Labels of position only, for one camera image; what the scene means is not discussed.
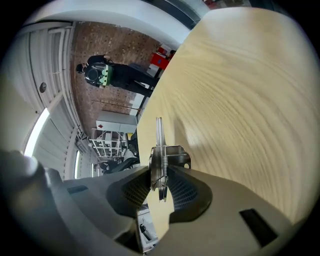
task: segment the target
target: black pants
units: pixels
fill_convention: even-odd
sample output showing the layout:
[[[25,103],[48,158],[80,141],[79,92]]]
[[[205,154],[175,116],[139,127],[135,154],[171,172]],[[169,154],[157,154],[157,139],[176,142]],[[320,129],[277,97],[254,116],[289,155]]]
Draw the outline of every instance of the black pants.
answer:
[[[113,75],[111,85],[128,90],[133,93],[141,94],[150,97],[153,90],[143,87],[140,83],[155,87],[159,79],[150,76],[138,69],[128,65],[115,64],[113,66]]]

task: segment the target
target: metal rack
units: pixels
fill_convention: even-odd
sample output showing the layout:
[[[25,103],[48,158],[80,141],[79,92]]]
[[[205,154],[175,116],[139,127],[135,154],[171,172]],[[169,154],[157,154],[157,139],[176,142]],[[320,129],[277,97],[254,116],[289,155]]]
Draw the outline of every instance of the metal rack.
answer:
[[[128,148],[124,132],[92,129],[92,148],[100,158],[122,158]]]

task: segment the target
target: wood grain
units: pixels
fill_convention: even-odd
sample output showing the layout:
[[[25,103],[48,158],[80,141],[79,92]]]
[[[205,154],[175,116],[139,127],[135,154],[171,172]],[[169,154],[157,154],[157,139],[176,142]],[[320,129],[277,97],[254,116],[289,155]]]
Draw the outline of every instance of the wood grain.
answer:
[[[292,19],[263,9],[213,10],[148,102],[138,124],[141,164],[162,117],[167,145],[182,145],[193,169],[247,186],[296,223],[319,195],[319,85],[315,53]],[[172,211],[149,198],[151,214]]]

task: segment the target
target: wooden table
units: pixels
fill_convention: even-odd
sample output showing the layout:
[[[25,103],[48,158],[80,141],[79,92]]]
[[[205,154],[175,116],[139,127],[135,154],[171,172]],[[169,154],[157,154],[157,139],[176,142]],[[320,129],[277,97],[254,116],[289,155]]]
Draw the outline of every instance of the wooden table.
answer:
[[[320,184],[319,66],[297,24],[254,8],[210,11],[178,49],[138,124],[148,165],[156,117],[167,145],[181,145],[192,168],[239,182],[292,223],[306,217]],[[148,196],[157,235],[172,198]]]

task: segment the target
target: white wall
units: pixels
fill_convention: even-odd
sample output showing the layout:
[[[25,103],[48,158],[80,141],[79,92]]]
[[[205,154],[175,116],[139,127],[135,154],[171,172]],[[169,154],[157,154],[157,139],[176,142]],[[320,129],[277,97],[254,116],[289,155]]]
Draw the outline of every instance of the white wall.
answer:
[[[146,34],[174,50],[190,32],[168,13],[141,0],[56,0],[36,11],[26,23],[41,20],[115,24]]]
[[[4,75],[0,79],[0,149],[23,151],[39,114],[22,99]]]

